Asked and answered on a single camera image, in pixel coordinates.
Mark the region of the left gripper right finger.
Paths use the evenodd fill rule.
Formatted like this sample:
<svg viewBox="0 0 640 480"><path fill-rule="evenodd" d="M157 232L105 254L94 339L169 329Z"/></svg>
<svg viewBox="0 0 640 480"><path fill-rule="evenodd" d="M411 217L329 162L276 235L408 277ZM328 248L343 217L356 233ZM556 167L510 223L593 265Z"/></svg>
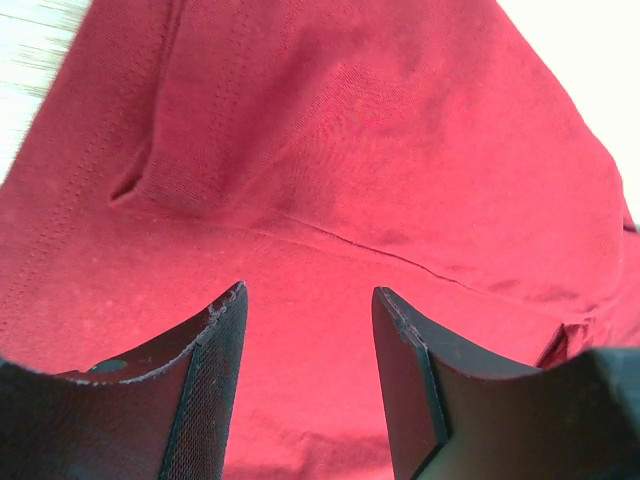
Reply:
<svg viewBox="0 0 640 480"><path fill-rule="evenodd" d="M398 479L635 479L639 352L548 370L493 353L375 289L372 323Z"/></svg>

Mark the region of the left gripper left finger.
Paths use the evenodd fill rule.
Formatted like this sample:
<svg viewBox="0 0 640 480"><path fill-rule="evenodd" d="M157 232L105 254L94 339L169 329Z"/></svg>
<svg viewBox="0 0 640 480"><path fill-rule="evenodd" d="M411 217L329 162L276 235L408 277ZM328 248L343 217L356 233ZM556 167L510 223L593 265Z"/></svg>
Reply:
<svg viewBox="0 0 640 480"><path fill-rule="evenodd" d="M5 479L218 479L248 316L236 283L163 334L80 372L1 364Z"/></svg>

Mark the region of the dark red t shirt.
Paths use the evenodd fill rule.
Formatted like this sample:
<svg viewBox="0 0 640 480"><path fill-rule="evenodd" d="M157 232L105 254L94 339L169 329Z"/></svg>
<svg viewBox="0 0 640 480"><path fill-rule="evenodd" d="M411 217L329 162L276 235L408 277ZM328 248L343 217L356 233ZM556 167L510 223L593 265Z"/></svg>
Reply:
<svg viewBox="0 0 640 480"><path fill-rule="evenodd" d="M639 342L616 164L494 1L96 1L1 188L1 351L88 367L236 282L229 479L391 475L388 286L523 363Z"/></svg>

